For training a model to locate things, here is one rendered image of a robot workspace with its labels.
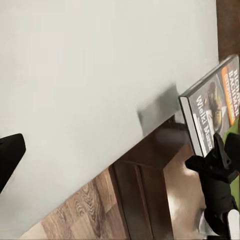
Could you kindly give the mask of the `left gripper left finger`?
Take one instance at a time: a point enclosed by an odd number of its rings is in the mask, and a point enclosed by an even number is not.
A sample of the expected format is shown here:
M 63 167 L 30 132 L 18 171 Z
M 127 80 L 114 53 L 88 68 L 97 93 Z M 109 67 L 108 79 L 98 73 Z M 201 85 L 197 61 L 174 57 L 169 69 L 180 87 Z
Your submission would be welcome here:
M 0 138 L 0 193 L 26 153 L 22 133 Z

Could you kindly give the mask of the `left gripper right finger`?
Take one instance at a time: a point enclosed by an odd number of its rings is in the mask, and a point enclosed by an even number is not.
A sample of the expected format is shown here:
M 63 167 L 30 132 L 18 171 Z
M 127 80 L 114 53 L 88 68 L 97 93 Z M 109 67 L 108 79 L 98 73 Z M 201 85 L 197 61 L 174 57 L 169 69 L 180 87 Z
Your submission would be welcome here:
M 235 133 L 229 133 L 225 145 L 224 151 L 228 155 L 229 159 L 232 161 L 233 165 L 236 167 L 240 173 L 240 135 Z

